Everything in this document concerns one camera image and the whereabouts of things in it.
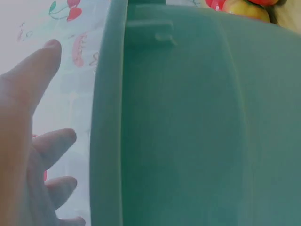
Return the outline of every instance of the cherry print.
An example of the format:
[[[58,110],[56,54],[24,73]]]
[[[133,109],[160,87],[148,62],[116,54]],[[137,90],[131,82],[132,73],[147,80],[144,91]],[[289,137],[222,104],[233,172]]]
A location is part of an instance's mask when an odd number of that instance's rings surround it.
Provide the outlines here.
[[[69,8],[77,7],[80,3],[80,0],[67,0]]]
[[[67,21],[71,21],[79,17],[81,14],[81,8],[74,7],[70,9],[69,15],[67,17]]]

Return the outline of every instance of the green plastic container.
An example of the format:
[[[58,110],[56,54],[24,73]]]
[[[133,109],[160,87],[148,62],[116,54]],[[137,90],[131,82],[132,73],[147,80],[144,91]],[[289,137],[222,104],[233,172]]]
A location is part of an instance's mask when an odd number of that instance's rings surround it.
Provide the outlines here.
[[[112,0],[95,82],[92,226],[301,224],[301,38]]]

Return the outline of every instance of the green cherry stem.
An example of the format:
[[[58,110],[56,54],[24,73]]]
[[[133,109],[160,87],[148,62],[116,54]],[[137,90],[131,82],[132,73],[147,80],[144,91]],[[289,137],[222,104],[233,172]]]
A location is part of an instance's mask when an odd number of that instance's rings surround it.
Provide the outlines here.
[[[66,7],[62,8],[60,11],[57,11],[57,12],[55,12],[55,13],[49,12],[49,15],[53,15],[53,14],[60,13],[60,12],[62,12],[64,9],[66,9],[66,8],[68,8],[68,7],[69,7],[69,6],[66,6]]]
[[[49,13],[49,16],[50,16],[52,19],[55,19],[55,20],[61,20],[61,19],[67,18],[67,16],[63,16],[63,17],[60,17],[60,18],[53,17],[52,14],[50,14],[50,13]]]

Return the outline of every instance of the white surface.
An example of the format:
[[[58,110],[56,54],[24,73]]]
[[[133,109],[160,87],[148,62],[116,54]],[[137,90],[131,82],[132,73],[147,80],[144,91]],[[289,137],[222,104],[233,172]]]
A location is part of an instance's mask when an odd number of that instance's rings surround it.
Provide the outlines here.
[[[90,225],[89,136],[95,68],[110,0],[77,0],[82,13],[72,21],[67,0],[5,0],[1,2],[0,25],[4,30],[0,48],[0,72],[12,68],[52,38],[62,44],[62,63],[33,118],[33,133],[64,127],[74,128],[76,144],[48,171],[48,178],[72,175],[78,187],[57,214],[62,218],[82,216]]]

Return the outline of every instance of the tomato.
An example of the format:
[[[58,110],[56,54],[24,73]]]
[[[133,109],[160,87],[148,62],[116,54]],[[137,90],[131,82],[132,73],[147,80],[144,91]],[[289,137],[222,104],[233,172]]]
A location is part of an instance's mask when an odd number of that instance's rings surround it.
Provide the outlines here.
[[[205,0],[205,2],[210,8],[213,8],[215,11],[221,11],[225,0]]]
[[[272,6],[275,5],[277,2],[279,2],[279,0],[249,0],[249,1],[262,6]]]
[[[222,11],[270,22],[269,14],[262,6],[247,0],[226,0],[222,7]]]

